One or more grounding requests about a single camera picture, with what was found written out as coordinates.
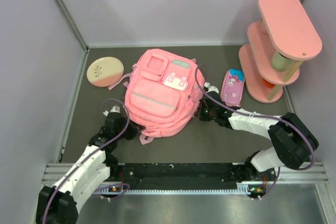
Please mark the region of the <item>pink cartoon pencil case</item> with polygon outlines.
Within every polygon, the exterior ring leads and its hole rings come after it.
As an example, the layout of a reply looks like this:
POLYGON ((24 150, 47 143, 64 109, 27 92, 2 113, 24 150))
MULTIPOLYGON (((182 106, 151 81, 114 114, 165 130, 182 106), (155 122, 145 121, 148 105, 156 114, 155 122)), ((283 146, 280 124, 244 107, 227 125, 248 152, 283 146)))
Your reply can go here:
POLYGON ((240 106, 245 84, 245 75, 241 70, 229 69, 224 77, 220 93, 221 100, 227 106, 240 106))

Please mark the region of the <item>pink student backpack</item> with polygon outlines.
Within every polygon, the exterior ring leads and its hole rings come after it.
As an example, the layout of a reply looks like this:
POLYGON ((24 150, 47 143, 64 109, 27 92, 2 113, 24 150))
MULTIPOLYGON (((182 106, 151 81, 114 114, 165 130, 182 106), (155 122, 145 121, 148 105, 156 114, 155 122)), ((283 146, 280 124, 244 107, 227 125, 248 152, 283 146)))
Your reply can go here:
POLYGON ((149 49, 124 75, 129 78, 124 103, 130 120, 144 127, 141 144, 177 134, 194 117, 205 83, 196 68, 196 59, 149 49))

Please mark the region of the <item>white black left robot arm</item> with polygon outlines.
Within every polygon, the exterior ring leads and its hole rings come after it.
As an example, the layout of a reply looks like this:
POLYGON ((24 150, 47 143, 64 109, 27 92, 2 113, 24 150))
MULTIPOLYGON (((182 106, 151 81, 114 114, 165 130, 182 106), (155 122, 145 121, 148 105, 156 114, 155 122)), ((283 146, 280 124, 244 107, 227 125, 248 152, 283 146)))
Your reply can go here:
POLYGON ((52 186, 44 186, 38 196, 36 223, 76 223, 83 205, 106 179, 119 174, 112 155, 121 139, 133 139, 138 128, 120 108, 104 111, 105 123, 94 135, 80 158, 52 186))

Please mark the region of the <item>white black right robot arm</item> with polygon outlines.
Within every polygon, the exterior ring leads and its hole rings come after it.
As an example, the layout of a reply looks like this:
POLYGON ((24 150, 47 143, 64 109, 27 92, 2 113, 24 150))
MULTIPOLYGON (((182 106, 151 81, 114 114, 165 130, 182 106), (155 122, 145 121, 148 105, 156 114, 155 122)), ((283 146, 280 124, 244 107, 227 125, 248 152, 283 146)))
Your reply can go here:
POLYGON ((316 161, 314 152, 319 142, 294 113, 271 116, 228 107, 217 92, 211 91, 203 93, 197 118, 201 121, 215 121, 221 127, 249 132, 270 140, 271 148, 253 153, 246 161, 245 174, 252 180, 276 167, 308 170, 316 161))

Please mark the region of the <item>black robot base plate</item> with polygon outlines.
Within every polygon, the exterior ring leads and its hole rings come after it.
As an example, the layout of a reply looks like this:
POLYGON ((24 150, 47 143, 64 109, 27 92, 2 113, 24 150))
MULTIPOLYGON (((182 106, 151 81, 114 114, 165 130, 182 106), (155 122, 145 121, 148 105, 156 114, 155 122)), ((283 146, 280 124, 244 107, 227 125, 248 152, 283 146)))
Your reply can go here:
POLYGON ((233 163, 126 163, 114 166, 105 182, 124 182, 131 190, 236 189, 237 183, 264 185, 274 180, 274 169, 256 171, 233 163))

